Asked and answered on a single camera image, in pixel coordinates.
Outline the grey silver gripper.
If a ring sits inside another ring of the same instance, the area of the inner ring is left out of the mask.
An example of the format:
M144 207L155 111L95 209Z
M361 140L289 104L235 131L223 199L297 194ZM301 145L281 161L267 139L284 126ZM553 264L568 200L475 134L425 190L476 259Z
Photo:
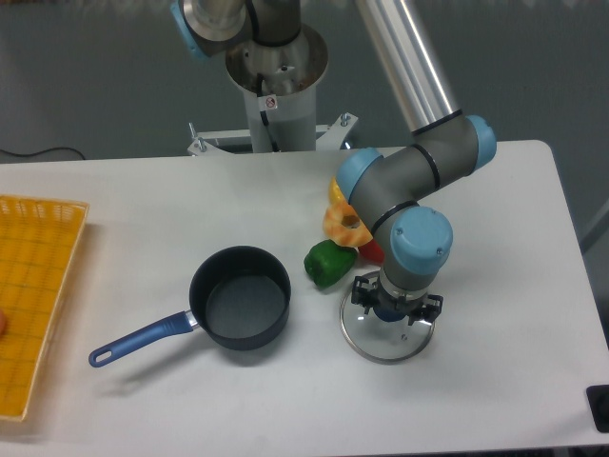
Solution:
M408 325L425 322L433 325L442 313L443 297L427 294L428 288L408 290L394 285L384 271L376 276L356 276L351 289L351 303L363 307L367 315L372 308L380 318L404 318Z

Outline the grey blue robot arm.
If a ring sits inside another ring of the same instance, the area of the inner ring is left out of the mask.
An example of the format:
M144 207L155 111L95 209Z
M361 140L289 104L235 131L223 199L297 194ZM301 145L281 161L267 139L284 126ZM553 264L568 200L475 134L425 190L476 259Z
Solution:
M245 99L256 152L316 146L315 90L327 68L322 36L297 1L176 1L171 13L189 51L221 53ZM459 109L409 1L361 1L358 10L414 142L390 156L360 149L336 179L384 259L377 280L355 280L351 300L385 321L433 322L442 298L429 285L453 240L448 221L420 201L495 156L494 131Z

